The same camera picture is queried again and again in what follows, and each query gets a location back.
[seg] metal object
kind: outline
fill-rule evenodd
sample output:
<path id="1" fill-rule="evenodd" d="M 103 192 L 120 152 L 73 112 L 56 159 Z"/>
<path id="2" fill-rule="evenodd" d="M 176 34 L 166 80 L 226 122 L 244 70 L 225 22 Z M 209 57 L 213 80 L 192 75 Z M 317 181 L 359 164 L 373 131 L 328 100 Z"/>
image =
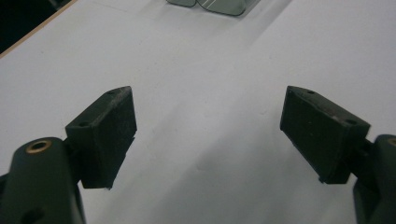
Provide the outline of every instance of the metal object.
<path id="1" fill-rule="evenodd" d="M 67 139 L 36 139 L 0 176 L 0 223 L 85 223 L 78 191 L 111 188 L 134 140 L 130 87 L 103 94 L 66 126 Z"/>
<path id="2" fill-rule="evenodd" d="M 247 8 L 257 4 L 260 0 L 167 0 L 169 3 L 193 7 L 197 3 L 204 9 L 230 16 L 240 16 Z"/>
<path id="3" fill-rule="evenodd" d="M 353 189 L 359 224 L 396 220 L 394 135 L 365 139 L 370 124 L 314 91 L 288 87 L 280 129 L 327 184 L 358 180 Z"/>

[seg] dark floor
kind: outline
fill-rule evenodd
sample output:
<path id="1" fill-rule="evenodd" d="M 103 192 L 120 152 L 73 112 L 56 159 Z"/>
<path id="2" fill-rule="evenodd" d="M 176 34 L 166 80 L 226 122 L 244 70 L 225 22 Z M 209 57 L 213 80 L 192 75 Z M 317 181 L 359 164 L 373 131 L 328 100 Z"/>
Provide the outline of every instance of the dark floor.
<path id="1" fill-rule="evenodd" d="M 0 53 L 70 0 L 0 0 Z"/>

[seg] white tabletop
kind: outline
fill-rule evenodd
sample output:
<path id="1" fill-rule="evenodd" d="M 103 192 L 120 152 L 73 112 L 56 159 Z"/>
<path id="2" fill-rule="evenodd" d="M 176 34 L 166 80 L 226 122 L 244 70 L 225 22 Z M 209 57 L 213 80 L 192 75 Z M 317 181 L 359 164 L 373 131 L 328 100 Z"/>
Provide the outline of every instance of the white tabletop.
<path id="1" fill-rule="evenodd" d="M 286 87 L 396 133 L 396 1 L 261 0 L 233 18 L 165 0 L 79 0 L 0 60 L 0 174 L 12 153 L 130 85 L 138 131 L 88 223 L 354 223 L 279 130 Z"/>

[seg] screw hole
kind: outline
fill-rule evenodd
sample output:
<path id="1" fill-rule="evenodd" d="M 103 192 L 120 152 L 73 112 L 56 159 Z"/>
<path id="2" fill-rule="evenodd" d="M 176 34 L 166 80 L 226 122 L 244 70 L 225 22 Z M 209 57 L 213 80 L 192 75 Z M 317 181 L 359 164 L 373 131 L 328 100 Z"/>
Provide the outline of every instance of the screw hole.
<path id="1" fill-rule="evenodd" d="M 353 119 L 346 119 L 346 123 L 352 124 L 352 125 L 357 124 L 357 122 L 355 120 L 353 120 Z"/>
<path id="2" fill-rule="evenodd" d="M 25 213 L 21 219 L 22 224 L 34 224 L 44 217 L 45 213 L 42 208 L 34 208 Z"/>
<path id="3" fill-rule="evenodd" d="M 388 142 L 389 142 L 391 145 L 393 145 L 394 147 L 396 147 L 396 138 L 390 138 L 390 139 L 388 140 Z"/>
<path id="4" fill-rule="evenodd" d="M 32 149 L 40 149 L 47 145 L 46 142 L 38 142 L 32 145 Z"/>
<path id="5" fill-rule="evenodd" d="M 78 126 L 79 127 L 87 127 L 90 123 L 88 121 L 82 121 Z"/>
<path id="6" fill-rule="evenodd" d="M 49 140 L 38 141 L 31 144 L 28 148 L 26 148 L 26 152 L 29 154 L 39 153 L 48 149 L 50 145 L 51 145 L 51 141 Z"/>

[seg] black plastic part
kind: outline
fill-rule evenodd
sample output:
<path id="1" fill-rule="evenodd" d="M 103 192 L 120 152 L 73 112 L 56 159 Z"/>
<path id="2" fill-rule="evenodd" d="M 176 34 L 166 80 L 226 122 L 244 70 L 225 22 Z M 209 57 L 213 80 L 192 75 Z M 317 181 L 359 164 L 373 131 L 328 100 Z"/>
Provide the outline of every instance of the black plastic part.
<path id="1" fill-rule="evenodd" d="M 34 143 L 47 149 L 29 154 Z M 37 139 L 20 147 L 12 160 L 1 206 L 0 223 L 84 223 L 82 204 L 70 175 L 61 139 Z"/>
<path id="2" fill-rule="evenodd" d="M 366 143 L 370 124 L 320 94 L 287 88 L 280 129 L 327 184 L 345 184 L 345 160 Z"/>
<path id="3" fill-rule="evenodd" d="M 356 181 L 353 188 L 353 198 L 355 201 L 356 219 L 359 224 L 368 224 L 380 202 L 380 195 L 377 191 L 367 188 L 361 181 Z"/>
<path id="4" fill-rule="evenodd" d="M 136 129 L 131 87 L 106 92 L 66 126 L 85 189 L 113 186 Z"/>

